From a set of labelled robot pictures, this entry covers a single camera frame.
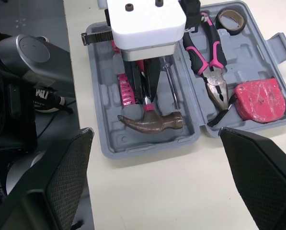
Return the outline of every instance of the screw hole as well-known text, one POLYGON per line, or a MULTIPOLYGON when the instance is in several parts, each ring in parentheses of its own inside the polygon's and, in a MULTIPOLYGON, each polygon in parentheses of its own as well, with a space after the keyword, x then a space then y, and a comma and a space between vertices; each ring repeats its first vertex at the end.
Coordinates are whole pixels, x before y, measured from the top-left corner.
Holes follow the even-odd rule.
POLYGON ((156 6, 157 7, 162 7, 163 6, 163 0, 156 0, 156 6))
POLYGON ((134 9, 133 4, 131 3, 126 4, 125 9, 126 11, 131 12, 134 9))

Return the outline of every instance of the pliers jaw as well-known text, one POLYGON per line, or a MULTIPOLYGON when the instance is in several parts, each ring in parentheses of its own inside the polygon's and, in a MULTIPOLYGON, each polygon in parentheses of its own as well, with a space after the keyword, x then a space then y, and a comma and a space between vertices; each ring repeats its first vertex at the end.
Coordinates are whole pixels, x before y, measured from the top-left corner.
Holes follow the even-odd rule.
POLYGON ((206 68, 202 73, 205 81, 208 94, 219 110, 226 110, 229 107, 228 88, 226 81, 222 76, 222 70, 213 67, 206 68))

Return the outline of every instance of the white table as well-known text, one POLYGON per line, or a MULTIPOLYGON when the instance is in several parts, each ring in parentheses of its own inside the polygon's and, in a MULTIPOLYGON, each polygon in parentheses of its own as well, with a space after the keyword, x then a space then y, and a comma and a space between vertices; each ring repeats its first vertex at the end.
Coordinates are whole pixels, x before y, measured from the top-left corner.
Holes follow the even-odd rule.
MULTIPOLYGON (((203 4, 221 2, 202 0, 203 4)), ((245 1, 264 38, 286 35, 286 0, 245 1)), ((193 145, 111 161, 100 148, 88 49, 80 34, 105 21, 96 0, 64 0, 81 127, 95 137, 88 182, 96 230, 256 230, 239 196, 220 139, 202 135, 193 145)), ((279 66, 286 82, 286 62, 279 66)), ((286 153, 286 126, 259 134, 286 153)))

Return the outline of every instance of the hammer head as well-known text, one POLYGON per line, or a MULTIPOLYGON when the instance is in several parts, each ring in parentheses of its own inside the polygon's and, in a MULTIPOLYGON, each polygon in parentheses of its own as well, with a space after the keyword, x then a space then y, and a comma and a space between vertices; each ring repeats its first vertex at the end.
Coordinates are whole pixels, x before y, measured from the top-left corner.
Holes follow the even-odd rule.
POLYGON ((160 116, 154 110, 145 111, 142 121, 132 120, 118 115, 118 120, 126 126, 141 133, 160 133, 166 128, 180 129, 185 125, 180 112, 173 112, 167 116, 160 116))

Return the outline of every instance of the gray tool case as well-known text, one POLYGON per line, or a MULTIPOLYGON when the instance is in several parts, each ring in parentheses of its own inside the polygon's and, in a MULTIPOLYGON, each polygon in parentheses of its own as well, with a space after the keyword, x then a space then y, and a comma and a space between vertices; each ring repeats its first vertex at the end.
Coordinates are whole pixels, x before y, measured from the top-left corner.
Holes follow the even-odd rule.
MULTIPOLYGON (((218 30, 228 62, 223 77, 228 85, 229 96, 242 82, 274 76, 286 101, 286 84, 277 67, 286 60, 285 35, 277 33, 265 41, 248 6, 241 1, 206 5, 201 11, 208 12, 214 21, 218 12, 226 7, 237 10, 247 22, 244 30, 235 36, 230 36, 225 29, 218 30)), ((95 23, 90 25, 86 32, 100 32, 106 28, 105 22, 95 23)), ((204 31, 199 29, 198 33, 190 35, 197 49, 208 61, 209 45, 204 31)), ((259 124, 251 120, 243 121, 235 106, 232 106, 218 125, 213 128, 206 125, 218 114, 218 110, 209 99, 204 80, 194 75, 191 70, 189 55, 180 41, 173 55, 172 72, 180 111, 186 125, 180 130, 166 129, 158 134, 139 133, 117 119, 117 115, 132 119, 141 119, 143 116, 143 108, 139 104, 122 108, 117 79, 117 74, 125 72, 122 58, 114 54, 111 42, 89 45, 88 50, 101 148, 103 154, 110 159, 121 159, 193 144, 201 135, 200 128, 209 136, 218 137, 221 127, 255 132, 286 125, 286 111, 280 120, 259 124)), ((168 115, 175 111, 170 86, 163 71, 160 74, 157 96, 153 103, 159 114, 168 115)))

